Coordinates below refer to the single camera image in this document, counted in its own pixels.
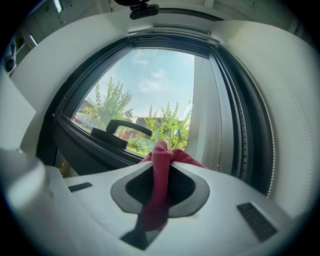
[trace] red towel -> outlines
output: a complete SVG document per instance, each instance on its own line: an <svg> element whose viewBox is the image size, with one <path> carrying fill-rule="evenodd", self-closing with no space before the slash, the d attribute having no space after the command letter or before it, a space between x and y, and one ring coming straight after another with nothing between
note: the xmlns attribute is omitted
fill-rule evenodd
<svg viewBox="0 0 320 256"><path fill-rule="evenodd" d="M152 231L166 223L170 203L167 201L168 176L170 162L176 161L206 168L179 148L168 150L164 140L158 140L152 150L142 161L152 161L153 188L150 201L143 207L142 221L144 231Z"/></svg>

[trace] window handle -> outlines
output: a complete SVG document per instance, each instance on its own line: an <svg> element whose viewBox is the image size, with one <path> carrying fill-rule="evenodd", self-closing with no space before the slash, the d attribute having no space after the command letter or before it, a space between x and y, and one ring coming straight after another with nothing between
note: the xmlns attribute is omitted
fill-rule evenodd
<svg viewBox="0 0 320 256"><path fill-rule="evenodd" d="M108 142L114 146L120 147L121 149L125 149L128 145L128 141L126 141L122 138L119 138L119 137L115 136L115 134L114 134L117 131L119 126L132 128L132 129L137 130L145 135L148 135L149 137L152 136L151 130L149 130L139 124L124 121L124 120L115 120L115 119L112 119L109 122L105 131L94 127L91 131L91 135L98 138L98 139L101 139L105 142Z"/></svg>

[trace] window frame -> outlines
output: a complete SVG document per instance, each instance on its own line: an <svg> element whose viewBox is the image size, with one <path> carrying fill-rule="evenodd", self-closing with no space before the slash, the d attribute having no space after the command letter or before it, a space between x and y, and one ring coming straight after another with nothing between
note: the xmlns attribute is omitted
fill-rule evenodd
<svg viewBox="0 0 320 256"><path fill-rule="evenodd" d="M270 196L274 178L275 141L271 132L271 123L267 106L258 92L251 76L224 46L216 51L217 58L223 63L234 82L236 93L242 104L242 115L246 126L247 171L243 180L260 193Z"/></svg>
<svg viewBox="0 0 320 256"><path fill-rule="evenodd" d="M40 158L45 164L54 165L53 159L57 158L59 148L79 175L111 171L139 163L144 156L102 142L73 124L71 120L96 82L117 61L134 49L162 49L188 53L210 61L221 109L218 171L239 177L241 167L239 164L235 165L235 161L239 161L243 156L243 145L237 142L240 140L239 110L235 106L231 88L235 85L217 55L219 45L218 40L210 40L208 35L201 36L199 33L193 34L192 31L186 32L185 29L181 29L181 31L138 31L106 46L74 71L51 103L46 115L47 120L42 126L38 152L44 148L44 145L51 150L48 150L47 154L42 154ZM48 135L51 139L44 141L44 136ZM79 159L82 158L86 158L87 163L91 164L80 164Z"/></svg>

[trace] white wall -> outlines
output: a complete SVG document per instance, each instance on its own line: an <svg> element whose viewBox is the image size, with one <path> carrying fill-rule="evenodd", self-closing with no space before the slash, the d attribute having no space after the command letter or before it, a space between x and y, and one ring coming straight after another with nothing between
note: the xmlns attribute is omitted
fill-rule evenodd
<svg viewBox="0 0 320 256"><path fill-rule="evenodd" d="M319 181L319 55L300 38L268 25L219 21L211 31L243 63L264 97L275 138L271 197L295 216Z"/></svg>
<svg viewBox="0 0 320 256"><path fill-rule="evenodd" d="M62 0L63 10L58 13L53 0L47 0L31 13L20 27L23 36L28 39L29 34L39 43L53 32L70 23L99 14L96 0Z"/></svg>

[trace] window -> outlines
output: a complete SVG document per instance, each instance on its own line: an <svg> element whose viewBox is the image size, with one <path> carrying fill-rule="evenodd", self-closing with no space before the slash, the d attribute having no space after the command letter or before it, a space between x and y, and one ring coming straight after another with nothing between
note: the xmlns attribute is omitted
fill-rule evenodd
<svg viewBox="0 0 320 256"><path fill-rule="evenodd" d="M265 193L272 154L264 157L268 165L258 155L254 160L253 141L259 145L264 137L269 146L260 155L272 153L268 120L252 111L264 109L237 65L207 36L154 31L122 38L87 59L63 84L47 113L53 119L43 125L39 144L50 152L42 158L51 164L59 150L77 174L95 174L139 163L163 139L169 150L185 150L207 168L247 183L253 166L263 169L264 187L258 178L254 186ZM127 143L101 132L111 120L131 123L108 128ZM152 130L152 136L126 124ZM93 128L98 130L91 134Z"/></svg>
<svg viewBox="0 0 320 256"><path fill-rule="evenodd" d="M128 150L144 156L152 151L158 139L164 139L169 150L185 150L194 86L194 55L134 49L95 83L72 120L88 133L93 127L105 130L112 119L148 128L152 137L123 126L115 133L128 141Z"/></svg>
<svg viewBox="0 0 320 256"><path fill-rule="evenodd" d="M67 162L64 156L61 154L61 152L58 152L57 154L56 167L60 170L60 173L64 178L79 176L71 167L71 165Z"/></svg>

